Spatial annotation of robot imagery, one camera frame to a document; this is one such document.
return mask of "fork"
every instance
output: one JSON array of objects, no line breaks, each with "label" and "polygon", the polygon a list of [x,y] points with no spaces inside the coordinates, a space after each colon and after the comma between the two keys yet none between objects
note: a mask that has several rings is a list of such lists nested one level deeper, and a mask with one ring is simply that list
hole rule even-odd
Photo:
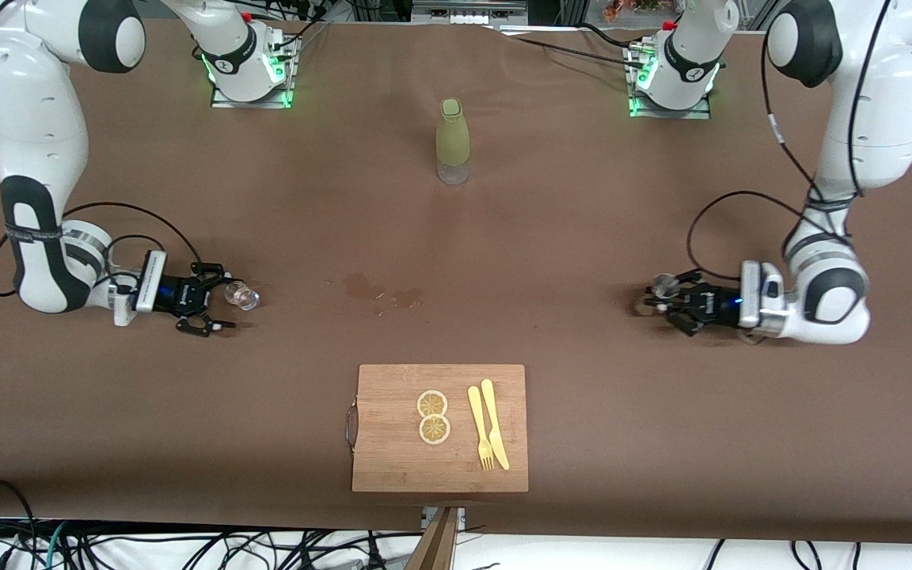
[{"label": "fork", "polygon": [[488,433],[485,433],[485,411],[481,407],[481,389],[470,386],[466,390],[470,396],[470,410],[473,411],[473,422],[477,424],[477,456],[481,458],[481,468],[484,470],[495,469],[495,451],[492,444],[488,443]]}]

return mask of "knife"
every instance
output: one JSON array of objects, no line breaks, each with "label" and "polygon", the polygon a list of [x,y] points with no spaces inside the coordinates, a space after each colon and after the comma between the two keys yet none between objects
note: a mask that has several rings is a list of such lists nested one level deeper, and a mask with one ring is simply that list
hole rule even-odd
[{"label": "knife", "polygon": [[492,419],[492,432],[488,434],[488,441],[492,443],[495,459],[499,461],[502,469],[509,470],[509,458],[506,457],[506,445],[502,443],[502,432],[499,431],[499,411],[495,407],[495,385],[492,380],[481,380],[481,392],[484,393],[484,403],[488,405],[488,417]]}]

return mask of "white floor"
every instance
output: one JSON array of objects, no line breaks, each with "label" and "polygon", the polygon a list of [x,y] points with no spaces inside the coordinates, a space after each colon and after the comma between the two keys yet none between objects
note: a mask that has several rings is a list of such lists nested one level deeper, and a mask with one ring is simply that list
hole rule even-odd
[{"label": "white floor", "polygon": [[[320,544],[366,537],[361,531],[336,533]],[[275,534],[276,544],[292,545],[298,533]],[[240,544],[243,538],[232,540]],[[398,558],[415,548],[417,538],[384,538],[379,548],[384,558]],[[601,569],[601,570],[705,570],[716,541],[686,538],[563,538],[522,537],[522,535],[466,534],[456,548],[453,570],[478,570],[495,563],[496,570]],[[203,545],[203,541],[144,544],[133,541],[110,541],[94,552],[116,570],[177,570]],[[823,570],[851,570],[853,545],[849,542],[815,542]],[[0,542],[0,554],[7,545]],[[214,570],[224,557],[223,545],[214,547],[196,570]],[[814,570],[814,560],[801,545],[801,556]],[[258,545],[253,549],[272,563],[272,551]],[[285,553],[279,553],[283,560]],[[350,568],[365,556],[351,549],[326,556],[316,563],[319,569]],[[55,558],[55,567],[59,559]],[[28,555],[13,556],[6,570],[28,570]],[[254,556],[237,556],[228,570],[265,570],[267,566]],[[859,570],[912,570],[912,545],[864,544]],[[800,570],[790,554],[786,541],[727,541],[720,550],[714,570]]]}]

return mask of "citrus slice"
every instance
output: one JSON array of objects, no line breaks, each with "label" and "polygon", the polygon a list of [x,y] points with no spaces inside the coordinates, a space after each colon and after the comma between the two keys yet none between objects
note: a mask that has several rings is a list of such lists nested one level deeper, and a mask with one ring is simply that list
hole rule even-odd
[{"label": "citrus slice", "polygon": [[431,414],[442,416],[445,415],[446,410],[449,410],[449,401],[446,400],[446,394],[437,389],[430,389],[417,397],[417,412],[420,413],[421,418]]},{"label": "citrus slice", "polygon": [[438,445],[449,437],[449,420],[441,414],[430,414],[420,420],[420,437],[424,443]]}]

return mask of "wooden cutting board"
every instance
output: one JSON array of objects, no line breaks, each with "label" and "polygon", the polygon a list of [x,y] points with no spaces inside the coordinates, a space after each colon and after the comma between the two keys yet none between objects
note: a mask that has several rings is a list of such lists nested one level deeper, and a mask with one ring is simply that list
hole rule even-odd
[{"label": "wooden cutting board", "polygon": [[[485,472],[468,387],[490,378],[509,470]],[[445,394],[450,432],[430,445],[420,437],[417,398]],[[484,428],[491,431],[488,411]],[[379,493],[511,493],[529,487],[526,372],[521,364],[365,364],[358,375],[357,439],[351,489]]]}]

